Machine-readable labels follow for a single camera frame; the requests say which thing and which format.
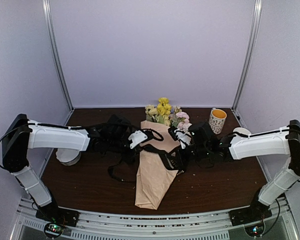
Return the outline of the pink and green wrapping paper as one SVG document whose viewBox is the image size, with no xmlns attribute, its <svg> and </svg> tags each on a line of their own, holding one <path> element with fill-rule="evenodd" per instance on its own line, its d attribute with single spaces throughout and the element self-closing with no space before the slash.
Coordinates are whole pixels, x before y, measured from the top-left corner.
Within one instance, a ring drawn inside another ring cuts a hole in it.
<svg viewBox="0 0 300 240">
<path fill-rule="evenodd" d="M 163 141 L 150 140 L 147 144 L 154 146 L 157 149 L 170 152 L 177 146 L 180 146 L 180 142 L 173 140 L 168 133 L 169 127 L 151 121 L 144 120 L 140 123 L 142 129 L 152 129 L 163 136 Z M 138 167 L 136 174 L 136 190 L 135 190 L 135 205 L 139 208 L 157 210 L 162 199 L 167 193 L 170 185 L 176 177 L 177 171 L 151 170 L 150 173 L 154 176 L 150 176 L 149 173 L 145 173 L 146 168 L 142 166 Z"/>
</svg>

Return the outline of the left aluminium frame post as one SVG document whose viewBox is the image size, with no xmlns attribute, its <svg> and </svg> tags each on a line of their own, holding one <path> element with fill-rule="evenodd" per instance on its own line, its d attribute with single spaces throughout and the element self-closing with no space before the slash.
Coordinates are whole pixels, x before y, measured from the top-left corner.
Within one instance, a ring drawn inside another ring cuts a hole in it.
<svg viewBox="0 0 300 240">
<path fill-rule="evenodd" d="M 67 84 L 65 81 L 64 72 L 63 72 L 62 64 L 61 64 L 61 59 L 60 59 L 60 55 L 59 55 L 59 51 L 58 51 L 57 40 L 56 40 L 54 25 L 53 25 L 52 11 L 51 11 L 51 1 L 43 0 L 42 6 L 43 6 L 43 13 L 44 13 L 44 17 L 45 17 L 46 26 L 47 26 L 48 37 L 49 37 L 49 41 L 50 41 L 50 45 L 51 45 L 51 49 L 52 49 L 52 58 L 53 58 L 57 78 L 60 83 L 61 92 L 66 101 L 67 108 L 71 112 L 74 110 L 74 106 L 72 104 L 69 90 L 68 90 L 68 87 L 67 87 Z"/>
</svg>

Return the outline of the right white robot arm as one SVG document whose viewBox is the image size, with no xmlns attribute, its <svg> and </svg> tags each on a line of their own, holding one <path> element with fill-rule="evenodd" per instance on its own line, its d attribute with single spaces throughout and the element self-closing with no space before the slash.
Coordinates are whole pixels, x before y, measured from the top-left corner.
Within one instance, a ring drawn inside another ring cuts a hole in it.
<svg viewBox="0 0 300 240">
<path fill-rule="evenodd" d="M 246 210 L 249 220 L 258 220 L 281 194 L 300 181 L 300 122 L 290 121 L 289 125 L 268 132 L 233 132 L 217 138 L 206 122 L 191 125 L 187 131 L 174 126 L 168 129 L 175 141 L 180 142 L 176 159 L 202 160 L 217 158 L 241 160 L 249 157 L 287 155 L 288 159 L 274 179 L 264 185 Z"/>
</svg>

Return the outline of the small white patterned bowl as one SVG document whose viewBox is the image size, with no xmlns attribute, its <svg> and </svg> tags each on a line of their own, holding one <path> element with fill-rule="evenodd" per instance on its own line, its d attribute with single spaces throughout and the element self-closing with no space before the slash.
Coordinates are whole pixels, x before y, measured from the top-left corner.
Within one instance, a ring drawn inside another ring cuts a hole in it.
<svg viewBox="0 0 300 240">
<path fill-rule="evenodd" d="M 244 127 L 236 127 L 233 130 L 233 132 L 237 132 L 239 134 L 246 135 L 246 136 L 251 134 L 251 132 L 248 129 L 244 128 Z"/>
</svg>

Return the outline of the right aluminium frame post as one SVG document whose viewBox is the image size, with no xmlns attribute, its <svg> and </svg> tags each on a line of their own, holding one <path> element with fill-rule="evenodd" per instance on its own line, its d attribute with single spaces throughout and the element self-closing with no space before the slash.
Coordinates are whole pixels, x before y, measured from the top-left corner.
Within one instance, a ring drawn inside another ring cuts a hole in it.
<svg viewBox="0 0 300 240">
<path fill-rule="evenodd" d="M 263 1 L 262 0 L 255 0 L 254 1 L 254 9 L 253 9 L 253 15 L 251 20 L 251 27 L 250 27 L 250 33 L 249 33 L 249 39 L 246 49 L 246 54 L 243 62 L 243 67 L 239 79 L 239 84 L 237 87 L 236 95 L 234 98 L 234 102 L 232 104 L 232 110 L 238 114 L 239 110 L 239 103 L 242 97 L 242 94 L 244 92 L 244 87 L 246 84 L 246 81 L 248 79 L 249 69 L 251 66 L 252 58 L 253 58 L 253 52 L 256 46 L 259 29 L 260 29 L 260 22 L 262 17 L 262 7 L 263 7 Z"/>
</svg>

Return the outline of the white scalloped bowl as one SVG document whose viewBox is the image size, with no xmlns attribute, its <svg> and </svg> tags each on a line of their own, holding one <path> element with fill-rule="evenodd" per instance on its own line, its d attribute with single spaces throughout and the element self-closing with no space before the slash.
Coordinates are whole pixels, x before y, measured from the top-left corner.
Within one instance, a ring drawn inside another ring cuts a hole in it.
<svg viewBox="0 0 300 240">
<path fill-rule="evenodd" d="M 74 149 L 59 148 L 56 151 L 56 159 L 65 166 L 75 165 L 81 157 L 81 152 Z"/>
</svg>

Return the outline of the black ribbon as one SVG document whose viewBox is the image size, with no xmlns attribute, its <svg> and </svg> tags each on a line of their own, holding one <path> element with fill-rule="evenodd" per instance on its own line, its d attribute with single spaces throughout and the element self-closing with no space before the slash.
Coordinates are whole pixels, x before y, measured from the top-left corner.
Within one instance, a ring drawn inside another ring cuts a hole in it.
<svg viewBox="0 0 300 240">
<path fill-rule="evenodd" d="M 150 171 L 176 171 L 176 175 L 183 174 L 186 171 L 188 160 L 179 153 L 182 150 L 180 146 L 175 147 L 170 152 L 157 149 L 151 144 L 142 147 L 139 153 L 139 168 L 145 167 L 144 172 L 154 177 Z"/>
</svg>

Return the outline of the patterned mug with yellow inside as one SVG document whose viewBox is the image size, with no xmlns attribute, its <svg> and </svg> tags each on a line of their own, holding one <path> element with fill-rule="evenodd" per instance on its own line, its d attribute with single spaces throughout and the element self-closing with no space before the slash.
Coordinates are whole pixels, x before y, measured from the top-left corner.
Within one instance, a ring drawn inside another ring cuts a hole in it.
<svg viewBox="0 0 300 240">
<path fill-rule="evenodd" d="M 214 134 L 218 135 L 222 132 L 227 119 L 227 113 L 219 108 L 212 108 L 209 115 L 208 123 Z"/>
</svg>

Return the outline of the pale yellow fake flower stem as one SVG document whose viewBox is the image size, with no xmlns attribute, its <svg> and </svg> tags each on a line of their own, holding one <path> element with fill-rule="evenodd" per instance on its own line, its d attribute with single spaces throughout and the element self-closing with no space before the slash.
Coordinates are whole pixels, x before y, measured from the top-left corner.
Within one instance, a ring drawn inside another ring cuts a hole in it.
<svg viewBox="0 0 300 240">
<path fill-rule="evenodd" d="M 148 122 L 156 122 L 157 119 L 157 114 L 158 114 L 158 111 L 157 111 L 157 108 L 154 106 L 154 105 L 146 105 L 145 106 L 145 115 L 146 115 L 146 120 Z"/>
</svg>

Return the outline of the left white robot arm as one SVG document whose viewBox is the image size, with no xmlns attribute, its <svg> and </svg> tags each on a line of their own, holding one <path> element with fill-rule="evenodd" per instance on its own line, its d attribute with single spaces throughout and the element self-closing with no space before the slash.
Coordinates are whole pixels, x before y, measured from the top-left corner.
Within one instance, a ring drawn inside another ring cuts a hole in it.
<svg viewBox="0 0 300 240">
<path fill-rule="evenodd" d="M 21 183 L 34 202 L 43 207 L 45 217 L 57 222 L 62 218 L 62 211 L 52 203 L 52 194 L 31 167 L 27 159 L 29 149 L 56 149 L 57 159 L 71 165 L 80 159 L 82 152 L 134 154 L 147 140 L 144 130 L 116 115 L 91 126 L 63 126 L 37 122 L 19 114 L 0 138 L 0 168 Z"/>
</svg>

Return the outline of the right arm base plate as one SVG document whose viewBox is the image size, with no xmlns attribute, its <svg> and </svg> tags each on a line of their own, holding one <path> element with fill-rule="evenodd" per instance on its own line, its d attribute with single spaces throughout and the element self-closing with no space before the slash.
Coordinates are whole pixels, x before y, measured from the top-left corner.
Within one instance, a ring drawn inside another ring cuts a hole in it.
<svg viewBox="0 0 300 240">
<path fill-rule="evenodd" d="M 249 223 L 258 222 L 271 216 L 272 212 L 270 210 L 260 212 L 258 210 L 252 210 L 250 207 L 235 209 L 229 212 L 229 218 L 232 226 L 246 225 Z"/>
</svg>

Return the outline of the aluminium frame post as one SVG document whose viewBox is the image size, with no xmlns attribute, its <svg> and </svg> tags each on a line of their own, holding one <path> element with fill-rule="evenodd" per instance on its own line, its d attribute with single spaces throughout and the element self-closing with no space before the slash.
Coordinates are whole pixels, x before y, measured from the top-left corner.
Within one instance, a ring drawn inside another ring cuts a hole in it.
<svg viewBox="0 0 300 240">
<path fill-rule="evenodd" d="M 43 13 L 44 13 L 44 17 L 45 17 L 46 26 L 47 26 L 48 37 L 49 37 L 49 41 L 50 41 L 50 45 L 51 45 L 51 49 L 52 49 L 52 58 L 53 58 L 57 78 L 60 83 L 61 92 L 66 101 L 67 108 L 71 112 L 74 110 L 74 106 L 72 104 L 69 90 L 68 90 L 68 87 L 67 87 L 67 84 L 65 81 L 64 72 L 63 72 L 62 64 L 61 64 L 61 59 L 60 59 L 60 55 L 59 55 L 59 51 L 58 51 L 57 40 L 56 40 L 54 25 L 53 25 L 52 11 L 51 11 L 51 1 L 43 0 L 42 6 L 43 6 Z"/>
<path fill-rule="evenodd" d="M 262 17 L 262 7 L 263 7 L 263 1 L 262 0 L 255 0 L 254 1 L 254 9 L 253 9 L 253 15 L 251 20 L 251 27 L 250 27 L 250 33 L 249 33 L 249 39 L 246 49 L 246 54 L 243 62 L 243 67 L 239 79 L 239 84 L 237 87 L 236 95 L 234 98 L 234 102 L 232 104 L 232 110 L 238 114 L 239 110 L 239 103 L 242 97 L 242 94 L 244 92 L 244 87 L 246 84 L 246 81 L 248 79 L 249 69 L 251 66 L 252 58 L 253 58 L 253 52 L 256 46 L 259 29 L 260 29 L 260 22 Z"/>
</svg>

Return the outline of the front aluminium rail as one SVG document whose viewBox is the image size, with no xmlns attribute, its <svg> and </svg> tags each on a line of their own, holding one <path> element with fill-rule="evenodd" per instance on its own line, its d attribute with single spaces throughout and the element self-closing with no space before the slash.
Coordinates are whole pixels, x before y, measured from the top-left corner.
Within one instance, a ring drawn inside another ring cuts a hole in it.
<svg viewBox="0 0 300 240">
<path fill-rule="evenodd" d="M 230 210 L 172 215 L 124 215 L 78 211 L 76 226 L 66 226 L 59 240 L 298 240 L 300 235 L 285 197 L 270 207 L 264 220 L 233 225 Z"/>
</svg>

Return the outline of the bright yellow fake flower stem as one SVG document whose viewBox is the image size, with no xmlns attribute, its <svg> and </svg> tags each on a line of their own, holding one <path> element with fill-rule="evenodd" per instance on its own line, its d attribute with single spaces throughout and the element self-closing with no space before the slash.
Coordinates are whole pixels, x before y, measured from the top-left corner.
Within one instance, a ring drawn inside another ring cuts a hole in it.
<svg viewBox="0 0 300 240">
<path fill-rule="evenodd" d="M 157 105 L 157 121 L 160 124 L 164 124 L 166 126 L 170 126 L 170 114 L 171 114 L 172 106 L 169 103 L 169 99 L 166 97 L 161 97 L 158 99 Z"/>
</svg>

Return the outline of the pink fake flower stem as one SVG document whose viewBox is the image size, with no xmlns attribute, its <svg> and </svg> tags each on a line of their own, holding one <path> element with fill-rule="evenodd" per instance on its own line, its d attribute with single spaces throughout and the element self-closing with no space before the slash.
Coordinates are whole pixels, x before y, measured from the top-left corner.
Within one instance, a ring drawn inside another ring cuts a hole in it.
<svg viewBox="0 0 300 240">
<path fill-rule="evenodd" d="M 192 125 L 190 123 L 190 116 L 184 112 L 181 107 L 174 106 L 171 114 L 169 115 L 170 126 L 177 129 L 187 131 Z"/>
</svg>

